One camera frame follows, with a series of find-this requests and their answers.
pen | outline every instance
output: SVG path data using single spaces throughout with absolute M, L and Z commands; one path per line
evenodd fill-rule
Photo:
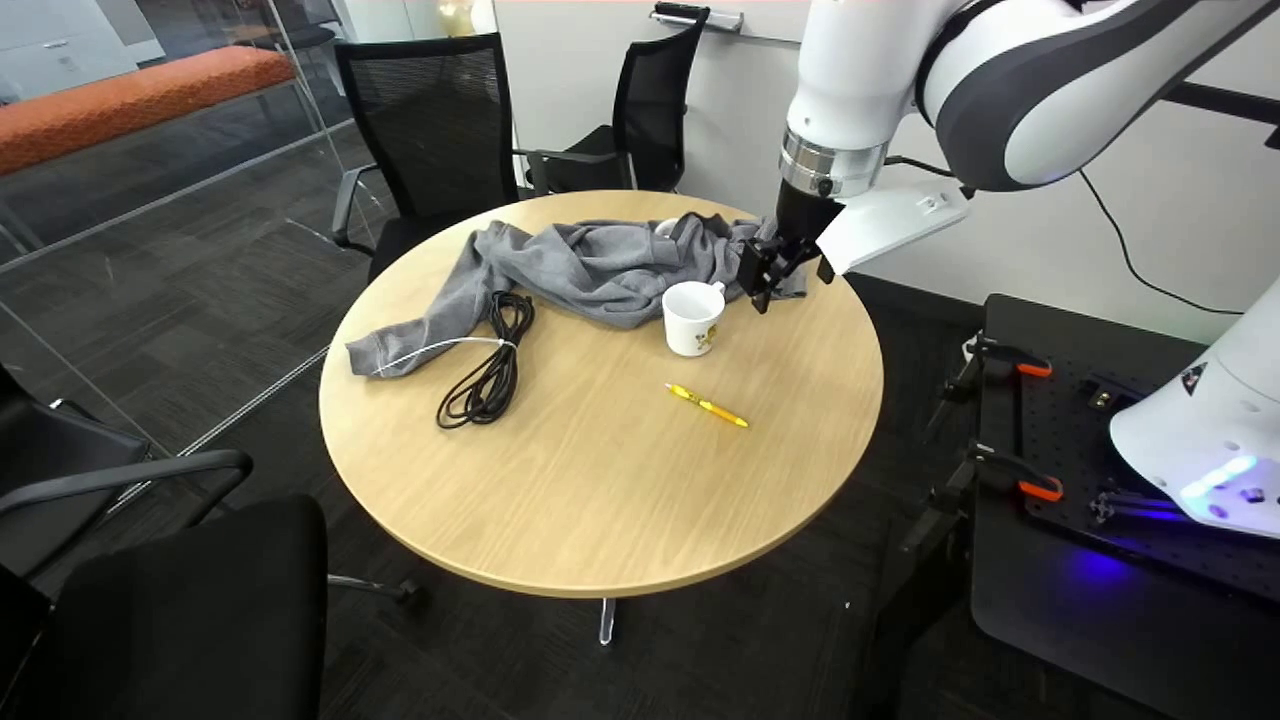
M 667 391 L 672 391 L 677 398 L 685 398 L 685 403 L 690 403 L 690 409 L 701 409 L 701 412 L 716 415 L 721 424 L 750 429 L 739 412 L 733 412 L 733 409 L 722 409 L 722 403 L 713 403 L 713 398 L 695 397 L 695 391 L 690 391 L 690 386 L 685 386 L 685 382 L 667 382 Z

round wooden table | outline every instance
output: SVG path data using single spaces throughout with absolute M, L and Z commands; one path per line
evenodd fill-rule
M 346 306 L 321 375 L 324 444 L 355 503 L 477 584 L 617 601 L 685 586 L 783 544 L 853 474 L 885 391 L 877 328 L 847 283 L 758 315 L 734 301 L 702 360 L 658 325 L 617 330 L 539 302 L 502 421 L 437 429 L 439 397 L 492 349 L 459 345 L 405 380 L 363 380 L 346 340 L 429 312 L 466 233 L 575 220 L 743 214 L 665 190 L 569 190 L 470 214 L 395 258 Z M 667 397 L 685 382 L 750 429 Z

table top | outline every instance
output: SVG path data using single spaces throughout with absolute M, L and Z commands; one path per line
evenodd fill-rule
M 1156 386 L 1200 354 L 1183 340 L 1012 296 L 987 301 L 987 330 L 1127 386 Z M 1021 451 L 1017 436 L 1032 431 L 1017 429 L 1017 397 L 1012 382 L 981 391 L 993 446 Z M 1081 431 L 1052 431 L 1083 451 Z M 981 496 L 970 518 L 970 616 L 987 635 L 1169 714 L 1277 714 L 1277 603 L 1076 538 L 996 496 Z
M 743 213 L 667 190 L 569 190 L 470 214 L 413 248 L 346 306 L 321 375 L 321 429 L 355 503 L 405 548 L 477 584 L 601 601 L 685 586 L 783 544 L 853 474 L 885 391 L 877 328 L 847 283 L 758 315 L 727 302 L 716 349 L 679 360 L 658 325 L 617 330 L 539 302 L 502 421 L 437 429 L 439 397 L 492 349 L 363 380 L 346 340 L 429 312 L 463 239 L 492 225 Z M 750 429 L 667 397 L 685 382 Z

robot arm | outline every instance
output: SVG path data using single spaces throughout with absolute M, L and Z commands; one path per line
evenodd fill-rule
M 777 234 L 743 256 L 756 306 L 802 258 L 847 272 L 1056 185 L 1277 0 L 812 0 L 783 133 Z M 960 188 L 877 188 L 912 105 Z

black chair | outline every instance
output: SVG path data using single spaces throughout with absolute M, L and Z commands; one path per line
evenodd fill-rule
M 513 93 L 496 31 L 334 45 L 334 65 L 399 213 L 367 253 L 367 275 L 422 234 L 515 201 Z M 351 243 L 345 225 L 340 214 L 330 227 L 334 243 Z
M 531 190 L 677 188 L 685 174 L 685 93 L 702 19 L 706 13 L 677 37 L 628 47 L 610 122 L 562 151 L 520 151 Z
M 240 451 L 152 474 L 246 471 Z M 0 515 L 123 471 L 0 496 Z M 324 518 L 266 498 L 81 564 L 52 596 L 0 566 L 5 720 L 311 720 L 324 666 Z
M 95 424 L 69 398 L 40 403 L 0 363 L 0 493 L 14 493 L 52 474 L 120 467 L 142 457 L 142 441 Z M 120 489 L 109 489 L 46 506 L 8 512 L 0 518 L 0 564 L 14 574 L 40 574 L 117 503 L 117 496 Z

